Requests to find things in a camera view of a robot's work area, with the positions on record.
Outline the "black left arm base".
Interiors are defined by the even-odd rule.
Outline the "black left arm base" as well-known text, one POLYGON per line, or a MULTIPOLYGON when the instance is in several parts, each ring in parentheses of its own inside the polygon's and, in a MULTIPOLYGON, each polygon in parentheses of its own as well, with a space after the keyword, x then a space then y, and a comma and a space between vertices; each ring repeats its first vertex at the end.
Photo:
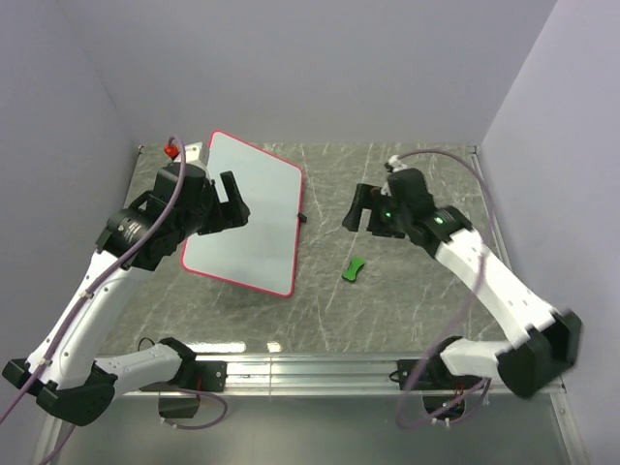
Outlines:
POLYGON ((180 370, 178 386, 205 392, 223 392, 228 364, 223 360, 194 360, 180 370))

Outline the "green bone-shaped eraser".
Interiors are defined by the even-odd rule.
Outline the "green bone-shaped eraser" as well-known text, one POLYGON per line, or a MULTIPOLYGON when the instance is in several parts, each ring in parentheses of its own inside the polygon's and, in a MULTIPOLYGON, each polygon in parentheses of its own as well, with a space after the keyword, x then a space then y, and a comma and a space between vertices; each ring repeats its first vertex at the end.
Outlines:
POLYGON ((341 277, 343 280, 354 283, 357 280, 357 277, 360 271, 365 266, 365 260, 361 257, 352 257, 349 261, 349 264, 342 272, 341 277))

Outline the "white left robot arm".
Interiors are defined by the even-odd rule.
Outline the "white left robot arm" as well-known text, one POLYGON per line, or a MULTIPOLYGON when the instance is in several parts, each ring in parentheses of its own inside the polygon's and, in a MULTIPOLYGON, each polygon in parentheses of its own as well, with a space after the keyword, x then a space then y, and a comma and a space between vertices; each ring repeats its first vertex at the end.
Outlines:
POLYGON ((108 218, 85 276, 62 317, 27 358, 8 361, 3 377, 35 397, 49 415, 75 426, 97 419, 116 398, 155 384, 196 388, 196 354, 173 337, 124 356, 99 351, 127 303, 192 235, 247 224, 250 209, 231 171, 216 181, 197 166, 170 163, 152 189, 108 218))

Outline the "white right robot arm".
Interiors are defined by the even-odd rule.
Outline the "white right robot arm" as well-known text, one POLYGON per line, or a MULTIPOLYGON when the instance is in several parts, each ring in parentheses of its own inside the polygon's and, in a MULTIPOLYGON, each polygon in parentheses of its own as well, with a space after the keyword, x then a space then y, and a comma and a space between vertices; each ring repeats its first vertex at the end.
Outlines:
POLYGON ((372 235, 408 238, 451 271, 505 335, 501 341, 444 339, 425 367, 427 380, 441 388, 461 379, 499 380, 517 397, 529 399, 575 366, 581 319, 535 295, 459 209, 436 205, 419 170, 394 171, 383 186, 359 183, 343 227, 357 231, 363 211, 370 213, 366 229, 372 235))

